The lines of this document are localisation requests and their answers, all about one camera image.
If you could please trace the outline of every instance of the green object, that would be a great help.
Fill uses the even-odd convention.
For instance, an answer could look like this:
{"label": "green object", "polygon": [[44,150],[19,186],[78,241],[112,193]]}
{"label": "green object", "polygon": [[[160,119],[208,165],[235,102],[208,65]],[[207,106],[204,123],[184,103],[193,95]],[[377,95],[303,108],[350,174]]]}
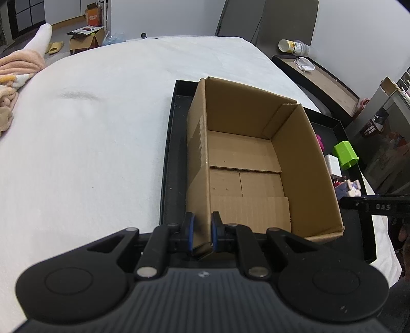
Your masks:
{"label": "green object", "polygon": [[357,164],[359,158],[349,141],[342,141],[333,147],[333,154],[339,159],[340,168],[347,170]]}

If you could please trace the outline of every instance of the black tray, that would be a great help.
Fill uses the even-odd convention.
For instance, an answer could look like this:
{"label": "black tray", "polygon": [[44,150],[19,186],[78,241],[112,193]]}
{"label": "black tray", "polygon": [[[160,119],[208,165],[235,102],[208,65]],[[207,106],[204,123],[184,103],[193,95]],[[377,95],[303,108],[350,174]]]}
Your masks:
{"label": "black tray", "polygon": [[[184,219],[187,191],[187,114],[197,85],[197,82],[190,81],[177,80],[175,83],[165,146],[160,224],[180,224]],[[340,121],[310,109],[305,111],[314,131],[322,138],[325,155],[332,154],[337,143],[348,140]],[[342,174],[351,180],[358,179],[362,184],[362,194],[366,194],[358,165],[343,171]],[[344,234],[326,245],[359,260],[376,260],[371,215],[355,210],[341,210],[341,214],[345,226]]]}

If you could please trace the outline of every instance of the pink towel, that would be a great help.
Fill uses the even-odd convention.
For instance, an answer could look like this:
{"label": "pink towel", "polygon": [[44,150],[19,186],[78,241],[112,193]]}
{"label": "pink towel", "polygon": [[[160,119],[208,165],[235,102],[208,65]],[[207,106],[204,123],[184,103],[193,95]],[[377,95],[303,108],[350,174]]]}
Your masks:
{"label": "pink towel", "polygon": [[13,120],[17,90],[45,67],[44,58],[33,50],[14,51],[0,59],[0,135]]}

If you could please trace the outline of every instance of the pink object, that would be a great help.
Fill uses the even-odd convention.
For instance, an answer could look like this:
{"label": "pink object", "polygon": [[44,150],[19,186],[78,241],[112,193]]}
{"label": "pink object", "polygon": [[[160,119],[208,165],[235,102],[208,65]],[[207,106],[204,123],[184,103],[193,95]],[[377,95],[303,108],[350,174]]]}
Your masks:
{"label": "pink object", "polygon": [[317,139],[317,142],[319,142],[320,149],[322,151],[325,151],[325,146],[322,143],[322,138],[316,134],[316,139]]}

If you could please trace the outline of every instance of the white wall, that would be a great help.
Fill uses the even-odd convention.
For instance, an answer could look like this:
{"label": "white wall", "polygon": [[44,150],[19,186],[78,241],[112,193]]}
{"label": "white wall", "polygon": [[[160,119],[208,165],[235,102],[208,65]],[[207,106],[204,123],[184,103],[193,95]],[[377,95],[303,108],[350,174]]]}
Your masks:
{"label": "white wall", "polygon": [[111,30],[127,39],[214,36],[225,0],[111,0]]}
{"label": "white wall", "polygon": [[80,0],[44,0],[46,22],[55,24],[81,16]]}
{"label": "white wall", "polygon": [[315,60],[361,98],[410,66],[410,13],[396,0],[319,0]]}

